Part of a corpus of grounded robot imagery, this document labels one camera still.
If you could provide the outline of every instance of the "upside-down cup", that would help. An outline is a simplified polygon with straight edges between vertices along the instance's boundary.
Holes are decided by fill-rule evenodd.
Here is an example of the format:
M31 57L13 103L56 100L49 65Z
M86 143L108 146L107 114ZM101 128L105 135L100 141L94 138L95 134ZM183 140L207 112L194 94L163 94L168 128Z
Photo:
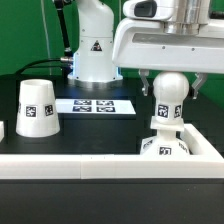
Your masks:
M41 138L59 131L52 82L43 79L22 81L16 132L24 137Z

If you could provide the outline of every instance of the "green wall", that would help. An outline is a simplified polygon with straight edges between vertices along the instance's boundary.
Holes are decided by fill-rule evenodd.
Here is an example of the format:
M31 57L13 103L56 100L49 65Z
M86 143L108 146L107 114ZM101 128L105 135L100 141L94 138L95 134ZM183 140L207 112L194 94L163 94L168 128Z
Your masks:
M52 0L44 0L46 23L49 33L50 52L52 58L63 55L63 44L58 17ZM118 0L104 0L115 14L115 28L119 22ZM213 10L224 11L223 0L213 0ZM65 16L72 49L78 48L78 15L75 2L65 7ZM47 46L41 13L41 0L1 1L0 6L0 75L11 74L25 64L46 59ZM122 69L126 77L137 77L137 70ZM193 74L187 74L190 82ZM224 76L210 75L209 81L201 91L224 108Z

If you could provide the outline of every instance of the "warning label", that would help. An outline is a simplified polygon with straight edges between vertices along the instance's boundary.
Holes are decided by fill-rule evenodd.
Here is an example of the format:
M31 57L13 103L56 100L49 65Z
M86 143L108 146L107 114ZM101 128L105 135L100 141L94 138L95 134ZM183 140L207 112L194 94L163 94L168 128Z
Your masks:
M100 46L98 40L97 40L97 41L95 42L95 44L92 46L91 51L102 51L102 48L101 48L101 46Z

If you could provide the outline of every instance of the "printed marker sheet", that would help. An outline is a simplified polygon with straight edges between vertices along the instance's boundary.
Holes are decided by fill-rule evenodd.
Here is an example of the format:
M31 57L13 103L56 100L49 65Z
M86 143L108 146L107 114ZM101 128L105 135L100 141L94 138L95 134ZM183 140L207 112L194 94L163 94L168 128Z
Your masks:
M56 99L58 113L135 114L130 100Z

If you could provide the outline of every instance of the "black table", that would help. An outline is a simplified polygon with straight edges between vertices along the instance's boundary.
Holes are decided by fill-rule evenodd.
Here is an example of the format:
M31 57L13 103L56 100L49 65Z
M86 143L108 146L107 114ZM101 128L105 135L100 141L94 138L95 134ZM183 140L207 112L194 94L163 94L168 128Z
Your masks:
M57 98L127 99L133 115L59 115L55 136L28 139L15 133L19 84L28 78L52 80ZM142 84L124 80L122 88L86 91L68 86L59 76L0 77L0 120L6 136L0 154L138 154L149 129L153 97L143 97ZM191 122L224 155L224 112L205 96L184 104ZM138 180L1 180L0 223L181 223L222 224L224 185L217 179Z

